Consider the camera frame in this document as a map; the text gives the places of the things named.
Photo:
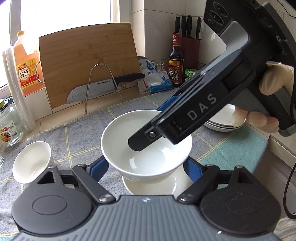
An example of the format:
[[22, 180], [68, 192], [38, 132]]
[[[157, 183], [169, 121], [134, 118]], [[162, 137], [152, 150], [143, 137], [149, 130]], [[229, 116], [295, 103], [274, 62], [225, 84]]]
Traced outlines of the gloved right hand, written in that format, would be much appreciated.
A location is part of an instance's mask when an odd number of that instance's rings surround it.
[[[268, 70], [259, 83], [259, 90], [262, 94], [269, 96], [284, 87], [289, 94], [292, 94], [293, 81], [294, 69], [292, 66], [268, 64]], [[266, 116], [257, 111], [249, 112], [236, 107], [232, 114], [231, 124], [234, 127], [239, 127], [244, 121], [267, 133], [277, 133], [279, 130], [278, 119]]]

